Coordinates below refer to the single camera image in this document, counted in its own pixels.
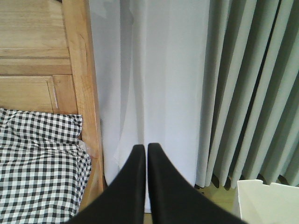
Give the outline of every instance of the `floor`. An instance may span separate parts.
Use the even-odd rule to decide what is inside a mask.
[[[199,189],[198,191],[218,206],[231,212],[234,203],[235,189],[226,190],[222,186],[216,188],[211,184],[209,187]],[[151,215],[148,213],[144,214],[144,224],[152,224]]]

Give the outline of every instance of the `bed post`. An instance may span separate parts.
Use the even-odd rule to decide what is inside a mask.
[[[92,161],[92,173],[80,206],[80,209],[83,209],[105,186],[88,0],[63,0],[63,14],[78,113],[83,116],[82,140],[93,149],[97,157]]]

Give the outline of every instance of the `gingham blanket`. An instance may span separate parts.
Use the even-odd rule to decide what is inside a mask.
[[[65,116],[0,108],[0,223],[61,223],[78,212],[91,160],[76,140],[82,118]]]

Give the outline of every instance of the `curtain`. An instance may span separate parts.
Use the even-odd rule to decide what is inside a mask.
[[[196,183],[298,179],[299,3],[211,1]]]
[[[90,0],[90,11],[108,184],[150,142],[192,185],[299,184],[299,1]]]
[[[90,11],[108,184],[134,144],[159,142],[194,185],[209,1],[91,0]]]

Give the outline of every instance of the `wooden headboard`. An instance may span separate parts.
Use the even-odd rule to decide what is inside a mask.
[[[103,191],[88,0],[0,0],[0,107],[82,114],[95,158],[80,209]]]

